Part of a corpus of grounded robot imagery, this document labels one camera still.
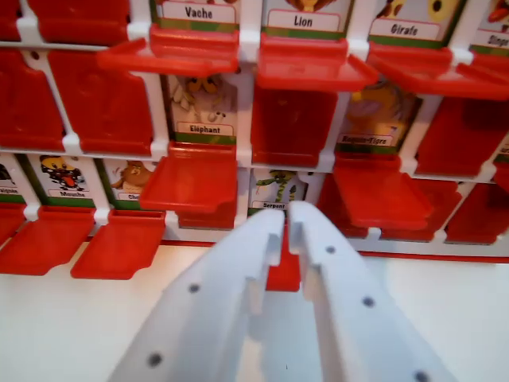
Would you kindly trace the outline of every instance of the white table surface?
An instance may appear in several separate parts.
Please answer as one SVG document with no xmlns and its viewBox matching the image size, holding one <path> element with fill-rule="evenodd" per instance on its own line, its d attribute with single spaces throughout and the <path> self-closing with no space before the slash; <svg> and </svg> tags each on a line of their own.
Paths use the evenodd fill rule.
<svg viewBox="0 0 509 382">
<path fill-rule="evenodd" d="M 46 276 L 0 275 L 1 382 L 106 381 L 165 286 L 206 251 L 161 246 L 131 280 L 72 279 L 84 246 Z M 509 380 L 509 265 L 367 263 L 460 382 Z M 317 350 L 312 305 L 270 292 L 251 320 L 238 380 L 321 380 Z"/>
</svg>

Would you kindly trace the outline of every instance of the animal picture card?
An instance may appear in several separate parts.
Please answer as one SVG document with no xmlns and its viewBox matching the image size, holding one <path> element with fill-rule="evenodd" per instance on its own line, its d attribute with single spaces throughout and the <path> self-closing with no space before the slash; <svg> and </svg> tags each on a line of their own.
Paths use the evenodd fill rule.
<svg viewBox="0 0 509 382">
<path fill-rule="evenodd" d="M 421 103 L 414 94 L 380 77 L 377 84 L 352 93 L 336 150 L 398 153 Z"/>
<path fill-rule="evenodd" d="M 463 5 L 464 0 L 378 0 L 369 40 L 440 48 L 449 39 Z"/>
<path fill-rule="evenodd" d="M 140 209 L 140 194 L 149 182 L 157 163 L 122 159 L 96 160 L 95 163 L 111 203 L 117 209 Z"/>
<path fill-rule="evenodd" d="M 240 0 L 151 0 L 162 28 L 233 33 L 239 28 Z"/>
<path fill-rule="evenodd" d="M 509 56 L 509 0 L 490 0 L 470 49 Z"/>
<path fill-rule="evenodd" d="M 296 171 L 253 169 L 247 215 L 261 209 L 286 211 L 291 201 L 304 200 L 307 186 Z"/>
<path fill-rule="evenodd" d="M 353 0 L 264 0 L 262 31 L 269 36 L 337 40 L 346 36 L 352 6 Z"/>
<path fill-rule="evenodd" d="M 237 131 L 237 88 L 223 76 L 168 76 L 175 140 L 233 145 Z"/>
<path fill-rule="evenodd" d="M 19 189 L 9 175 L 7 166 L 0 153 L 0 202 L 6 203 L 23 203 L 23 197 L 19 193 Z"/>
<path fill-rule="evenodd" d="M 43 203 L 69 207 L 94 207 L 90 189 L 80 171 L 80 159 L 66 155 L 27 155 L 27 176 Z"/>
</svg>

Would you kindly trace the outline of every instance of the red plastic flap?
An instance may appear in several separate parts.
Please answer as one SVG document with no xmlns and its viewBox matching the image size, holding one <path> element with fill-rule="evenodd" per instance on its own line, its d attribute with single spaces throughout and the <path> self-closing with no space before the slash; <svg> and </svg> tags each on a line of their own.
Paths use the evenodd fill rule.
<svg viewBox="0 0 509 382">
<path fill-rule="evenodd" d="M 314 167 L 336 110 L 336 93 L 254 89 L 253 162 Z"/>
<path fill-rule="evenodd" d="M 0 273 L 45 275 L 68 263 L 94 228 L 94 209 L 43 206 L 0 251 Z"/>
<path fill-rule="evenodd" d="M 213 213 L 177 212 L 182 228 L 233 229 L 237 215 L 237 198 L 218 206 Z"/>
<path fill-rule="evenodd" d="M 297 292 L 301 289 L 299 256 L 289 253 L 288 227 L 285 224 L 281 248 L 281 261 L 276 267 L 269 267 L 267 290 L 277 292 Z"/>
<path fill-rule="evenodd" d="M 0 145 L 64 149 L 64 128 L 46 75 L 29 68 L 14 49 L 0 49 L 0 116 Z"/>
<path fill-rule="evenodd" d="M 143 209 L 214 213 L 236 200 L 235 148 L 174 143 L 140 196 Z"/>
<path fill-rule="evenodd" d="M 325 176 L 317 207 L 346 237 L 364 238 L 367 236 L 367 228 L 356 227 L 352 224 L 331 173 Z"/>
<path fill-rule="evenodd" d="M 358 227 L 423 229 L 433 207 L 399 158 L 370 160 L 336 158 L 334 180 L 352 223 Z"/>
<path fill-rule="evenodd" d="M 52 51 L 48 59 L 84 151 L 150 155 L 152 119 L 141 78 L 99 68 L 94 53 Z"/>
<path fill-rule="evenodd" d="M 418 148 L 417 173 L 475 177 L 509 131 L 509 101 L 448 98 Z"/>
<path fill-rule="evenodd" d="M 2 0 L 0 5 L 0 40 L 20 41 L 16 20 L 21 16 L 18 0 Z"/>
<path fill-rule="evenodd" d="M 381 235 L 383 239 L 431 241 L 435 232 L 441 228 L 461 200 L 461 194 L 457 192 L 457 183 L 454 181 L 412 179 L 412 183 L 422 191 L 433 206 L 426 227 L 417 231 L 383 229 Z"/>
<path fill-rule="evenodd" d="M 509 57 L 474 53 L 472 67 L 488 71 L 490 75 L 498 76 L 502 81 L 509 83 Z"/>
<path fill-rule="evenodd" d="M 493 180 L 497 185 L 502 187 L 509 193 L 509 164 L 507 163 L 495 163 L 496 173 Z"/>
<path fill-rule="evenodd" d="M 165 213 L 111 211 L 71 270 L 77 279 L 128 280 L 150 267 L 165 233 Z"/>
<path fill-rule="evenodd" d="M 28 0 L 47 42 L 112 45 L 127 40 L 129 0 Z"/>
<path fill-rule="evenodd" d="M 459 64 L 451 67 L 448 49 L 371 43 L 367 62 L 408 92 L 476 99 L 507 99 L 509 89 L 497 76 Z"/>
<path fill-rule="evenodd" d="M 150 28 L 150 46 L 144 39 L 124 42 L 99 52 L 103 68 L 207 77 L 232 73 L 239 67 L 239 32 L 197 32 Z"/>
<path fill-rule="evenodd" d="M 257 82 L 263 88 L 356 92 L 376 83 L 378 73 L 348 43 L 268 37 L 262 33 Z"/>
<path fill-rule="evenodd" d="M 509 193 L 477 184 L 447 225 L 453 243 L 492 244 L 509 228 Z"/>
<path fill-rule="evenodd" d="M 25 221 L 23 210 L 26 205 L 0 203 L 0 245 L 9 239 Z"/>
</svg>

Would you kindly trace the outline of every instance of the name label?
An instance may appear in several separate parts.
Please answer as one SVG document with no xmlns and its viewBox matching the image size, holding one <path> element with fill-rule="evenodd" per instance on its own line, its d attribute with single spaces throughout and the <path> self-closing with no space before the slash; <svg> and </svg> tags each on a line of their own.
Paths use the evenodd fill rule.
<svg viewBox="0 0 509 382">
<path fill-rule="evenodd" d="M 90 191 L 65 191 L 62 189 L 49 189 L 48 195 L 50 197 L 73 197 L 76 199 L 90 199 Z"/>
<path fill-rule="evenodd" d="M 439 33 L 440 26 L 438 24 L 377 18 L 371 24 L 369 34 L 374 36 L 412 38 L 414 40 L 436 40 Z"/>
<path fill-rule="evenodd" d="M 350 145 L 391 146 L 392 137 L 389 135 L 342 134 L 340 135 L 339 143 Z"/>
<path fill-rule="evenodd" d="M 336 32 L 340 28 L 340 15 L 294 12 L 292 10 L 270 10 L 267 26 Z"/>
<path fill-rule="evenodd" d="M 203 135 L 226 135 L 233 136 L 232 125 L 219 125 L 207 123 L 190 123 L 190 122 L 179 122 L 177 123 L 177 131 L 179 133 L 190 133 L 190 134 L 203 134 Z"/>
<path fill-rule="evenodd" d="M 162 5 L 162 17 L 235 24 L 235 8 L 227 5 L 211 6 L 188 2 L 164 2 Z"/>
<path fill-rule="evenodd" d="M 509 33 L 493 32 L 478 29 L 473 41 L 474 45 L 490 46 L 492 48 L 509 49 Z"/>
<path fill-rule="evenodd" d="M 253 201 L 253 209 L 281 209 L 282 211 L 287 209 L 286 203 L 270 203 L 268 201 Z"/>
<path fill-rule="evenodd" d="M 19 195 L 16 187 L 0 187 L 0 194 L 3 195 Z"/>
<path fill-rule="evenodd" d="M 139 193 L 119 193 L 117 198 L 120 201 L 139 201 L 140 195 Z"/>
</svg>

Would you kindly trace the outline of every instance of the cartoon snake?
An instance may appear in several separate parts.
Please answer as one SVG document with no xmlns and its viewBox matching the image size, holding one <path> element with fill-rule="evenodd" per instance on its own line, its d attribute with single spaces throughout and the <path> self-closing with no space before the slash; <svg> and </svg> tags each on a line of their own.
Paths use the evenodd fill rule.
<svg viewBox="0 0 509 382">
<path fill-rule="evenodd" d="M 276 196 L 275 203 L 281 203 L 283 200 L 283 193 L 285 192 L 285 188 L 288 185 L 289 181 L 297 174 L 295 171 L 285 171 L 285 170 L 271 170 L 269 174 L 272 176 L 271 179 L 263 179 L 261 181 L 257 181 L 257 186 L 271 185 L 276 182 L 279 185 L 278 194 Z M 289 189 L 289 201 L 295 200 L 295 191 L 297 191 L 297 186 L 293 185 Z"/>
</svg>

